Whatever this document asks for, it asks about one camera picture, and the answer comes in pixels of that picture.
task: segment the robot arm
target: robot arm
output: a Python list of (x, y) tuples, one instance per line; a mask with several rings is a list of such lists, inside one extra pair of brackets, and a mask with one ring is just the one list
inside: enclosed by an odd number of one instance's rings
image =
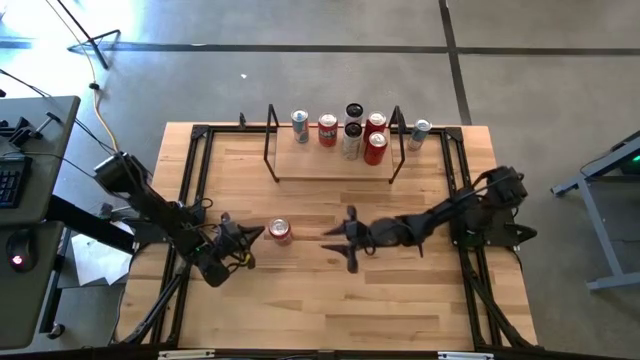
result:
[[(422, 244), (433, 234), (436, 227), (452, 220), (461, 220), (467, 231), (482, 232), (491, 224), (497, 211), (519, 206), (527, 196), (522, 178), (523, 175), (518, 174), (514, 168), (501, 166), (481, 174), (472, 186), (460, 189), (453, 197), (424, 213), (382, 218), (375, 220), (369, 226), (359, 222), (356, 209), (349, 206), (347, 210), (349, 219), (325, 233), (325, 235), (346, 235), (349, 244), (323, 245), (322, 247), (343, 254), (348, 259), (347, 269), (351, 273), (358, 272), (355, 253), (360, 249), (372, 255), (376, 247), (417, 246), (422, 256)], [(487, 180), (487, 185), (475, 189), (484, 179)], [(486, 190), (486, 193), (479, 195), (483, 190)], [(532, 235), (529, 234), (528, 238), (531, 238), (535, 236), (535, 231)]]
[[(94, 170), (100, 186), (160, 227), (176, 252), (187, 263), (196, 265), (209, 285), (220, 286), (237, 267), (255, 267), (251, 245), (264, 226), (243, 227), (224, 213), (216, 225), (218, 233), (211, 239), (199, 228), (204, 223), (203, 209), (164, 200), (148, 184), (149, 172), (134, 156), (113, 155)], [(237, 262), (223, 264), (227, 257)]]

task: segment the computer mouse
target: computer mouse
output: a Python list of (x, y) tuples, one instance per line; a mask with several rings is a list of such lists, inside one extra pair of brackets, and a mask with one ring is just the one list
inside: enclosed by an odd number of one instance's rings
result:
[(14, 232), (7, 240), (7, 259), (16, 272), (27, 272), (38, 262), (35, 234), (29, 228)]

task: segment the red soda can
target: red soda can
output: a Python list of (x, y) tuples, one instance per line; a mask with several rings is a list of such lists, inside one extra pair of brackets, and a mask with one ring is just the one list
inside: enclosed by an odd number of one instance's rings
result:
[(387, 138), (381, 132), (369, 135), (367, 147), (364, 149), (364, 161), (369, 165), (378, 165), (382, 162), (384, 152), (387, 150)]
[(367, 123), (364, 127), (364, 141), (369, 141), (369, 136), (374, 132), (381, 132), (384, 134), (384, 128), (387, 126), (387, 117), (379, 111), (374, 111), (369, 114)]
[(293, 241), (293, 237), (291, 237), (291, 226), (289, 226), (289, 222), (283, 218), (271, 220), (269, 224), (269, 234), (271, 234), (276, 241), (276, 244), (280, 246), (289, 245)]
[(318, 119), (318, 140), (322, 146), (331, 147), (338, 141), (338, 118), (323, 114)]

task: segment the wooden table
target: wooden table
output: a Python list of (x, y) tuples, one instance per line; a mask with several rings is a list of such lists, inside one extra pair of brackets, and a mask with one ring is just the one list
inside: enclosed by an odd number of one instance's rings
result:
[[(166, 199), (178, 198), (192, 125), (167, 124), (153, 181)], [(496, 162), (487, 127), (467, 126), (463, 133), (473, 179)], [(393, 149), (397, 163), (397, 143)], [(237, 271), (219, 288), (209, 287), (193, 269), (181, 348), (472, 349), (459, 258), (446, 225), (426, 240), (424, 258), (416, 248), (404, 247), (378, 249), (370, 257), (360, 253), (358, 274), (346, 271), (342, 256), (320, 248), (322, 243), (345, 243), (344, 238), (321, 233), (341, 223), (348, 204), (355, 205), (360, 219), (368, 223), (383, 216), (423, 212), (445, 199), (439, 141), (428, 138), (420, 151), (407, 152), (393, 185), (275, 183), (262, 160), (263, 150), (264, 135), (215, 135), (205, 191), (213, 199), (207, 222), (218, 222), (223, 211), (247, 226), (266, 225), (273, 217), (284, 216), (295, 240), (280, 247), (268, 234), (262, 236), (253, 246), (257, 267)], [(154, 245), (135, 260), (120, 309), (118, 338), (134, 329), (156, 299), (166, 250), (164, 244)], [(486, 253), (497, 303), (524, 338), (535, 343), (516, 258), (506, 249), (487, 248)], [(165, 318), (165, 336), (172, 312), (173, 302)], [(483, 306), (479, 312), (483, 335), (490, 339)]]

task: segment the black metal frame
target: black metal frame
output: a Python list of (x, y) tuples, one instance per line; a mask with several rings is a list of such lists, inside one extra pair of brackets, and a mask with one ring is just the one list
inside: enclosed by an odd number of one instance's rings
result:
[[(242, 113), (240, 113), (240, 118), (241, 119), (244, 118), (244, 115), (242, 115)], [(276, 123), (275, 128), (271, 126), (271, 119), (273, 119)], [(258, 128), (261, 129), (262, 127), (258, 127), (258, 126), (251, 127), (251, 129), (258, 129)], [(271, 135), (273, 131), (277, 133), (278, 128), (280, 128), (280, 123), (278, 122), (278, 116), (276, 115), (276, 112), (273, 108), (273, 104), (269, 104), (267, 126), (264, 129), (266, 133), (265, 140), (264, 140), (264, 162), (265, 164), (267, 164), (269, 173), (271, 173), (271, 177), (275, 182), (280, 182), (280, 178), (276, 176), (273, 170), (273, 165), (271, 165), (271, 163), (268, 160), (269, 144), (271, 142), (269, 135)], [(391, 118), (389, 120), (389, 124), (387, 128), (389, 129), (391, 134), (398, 135), (398, 141), (400, 142), (400, 162), (398, 163), (398, 167), (393, 171), (393, 176), (391, 176), (391, 178), (389, 179), (389, 184), (393, 184), (394, 180), (396, 179), (396, 176), (398, 176), (398, 173), (400, 172), (400, 169), (402, 168), (402, 165), (404, 164), (404, 161), (405, 161), (403, 135), (406, 134), (407, 125), (404, 121), (404, 115), (402, 114), (402, 110), (400, 110), (400, 107), (398, 105), (396, 105), (395, 108), (393, 109), (393, 113), (391, 114)]]
[(110, 41), (108, 43), (109, 50), (113, 50), (114, 45), (117, 43), (118, 38), (120, 37), (120, 30), (118, 30), (118, 29), (111, 30), (111, 31), (108, 31), (108, 32), (106, 32), (104, 34), (100, 34), (98, 36), (93, 36), (92, 37), (92, 36), (89, 35), (89, 33), (86, 32), (86, 30), (82, 27), (82, 25), (80, 25), (80, 23), (78, 22), (78, 20), (76, 20), (76, 18), (73, 16), (73, 14), (71, 14), (71, 11), (69, 11), (69, 9), (67, 9), (67, 7), (64, 5), (62, 0), (58, 0), (58, 4), (60, 4), (60, 6), (64, 10), (64, 12), (66, 12), (67, 15), (69, 15), (69, 17), (71, 18), (73, 23), (76, 24), (78, 29), (80, 29), (82, 34), (87, 38), (87, 41), (83, 42), (82, 44), (76, 44), (76, 45), (69, 46), (67, 48), (67, 50), (73, 51), (73, 52), (78, 52), (78, 51), (76, 51), (76, 48), (85, 47), (85, 46), (91, 46), (91, 48), (93, 49), (93, 52), (98, 57), (98, 61), (100, 61), (100, 64), (102, 65), (102, 67), (105, 70), (109, 70), (109, 64), (107, 64), (107, 61), (105, 60), (104, 56), (102, 55), (102, 52), (100, 51), (100, 47), (99, 46), (100, 46), (100, 44), (102, 43), (102, 40), (105, 37), (115, 34), (116, 35), (116, 37), (115, 37), (116, 40), (115, 41)]

